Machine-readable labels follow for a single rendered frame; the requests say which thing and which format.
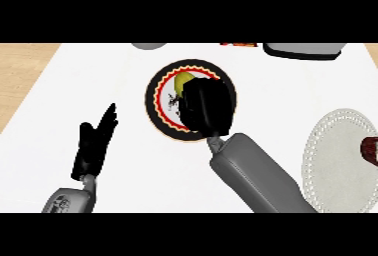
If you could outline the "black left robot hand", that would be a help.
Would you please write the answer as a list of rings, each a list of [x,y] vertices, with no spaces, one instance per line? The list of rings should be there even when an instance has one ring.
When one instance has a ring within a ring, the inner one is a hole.
[[[115,104],[110,105],[98,127],[89,122],[80,124],[79,151],[71,172],[74,180],[80,181],[87,174],[99,175],[117,125]]]

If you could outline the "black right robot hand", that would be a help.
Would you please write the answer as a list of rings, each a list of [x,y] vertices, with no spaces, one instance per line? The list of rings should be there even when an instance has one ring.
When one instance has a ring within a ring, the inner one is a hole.
[[[194,78],[183,84],[179,99],[180,121],[204,138],[229,134],[234,105],[229,89],[222,80]]]

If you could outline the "grey round object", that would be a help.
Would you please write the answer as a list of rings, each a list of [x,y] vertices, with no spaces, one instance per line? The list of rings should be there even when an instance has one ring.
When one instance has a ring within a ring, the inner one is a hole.
[[[155,50],[161,48],[167,43],[132,43],[132,45],[141,50]]]

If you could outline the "dark red brown object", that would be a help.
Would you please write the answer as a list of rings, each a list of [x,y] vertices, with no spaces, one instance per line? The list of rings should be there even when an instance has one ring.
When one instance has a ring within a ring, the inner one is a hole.
[[[366,137],[362,140],[361,154],[364,159],[378,166],[378,137]]]

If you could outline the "yellow green pear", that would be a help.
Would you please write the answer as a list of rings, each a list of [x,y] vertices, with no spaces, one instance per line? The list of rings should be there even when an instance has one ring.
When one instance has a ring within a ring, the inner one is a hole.
[[[175,91],[179,97],[182,97],[183,85],[189,82],[195,76],[189,72],[180,72],[175,77]]]

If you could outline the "grey black appliance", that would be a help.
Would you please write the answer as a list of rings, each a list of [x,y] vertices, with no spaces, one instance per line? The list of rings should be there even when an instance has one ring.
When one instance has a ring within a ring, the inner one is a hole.
[[[341,54],[344,43],[265,43],[265,52],[275,57],[328,61]]]

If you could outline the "pale round lace placemat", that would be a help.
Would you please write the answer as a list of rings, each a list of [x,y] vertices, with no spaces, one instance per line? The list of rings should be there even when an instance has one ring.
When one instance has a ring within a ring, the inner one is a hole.
[[[378,203],[378,167],[361,144],[378,131],[353,109],[337,109],[310,133],[301,165],[303,193],[318,212],[366,213]]]

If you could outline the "black red patterned plate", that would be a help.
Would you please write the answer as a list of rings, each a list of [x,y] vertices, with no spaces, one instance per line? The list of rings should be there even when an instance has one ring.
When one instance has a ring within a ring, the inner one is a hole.
[[[229,92],[232,105],[237,105],[237,90],[229,75],[211,62],[200,59],[183,59],[164,66],[154,75],[146,87],[145,107],[149,120],[160,132],[175,140],[194,142],[204,139],[191,131],[179,118],[179,96],[175,90],[175,79],[180,73],[198,78],[222,79]]]

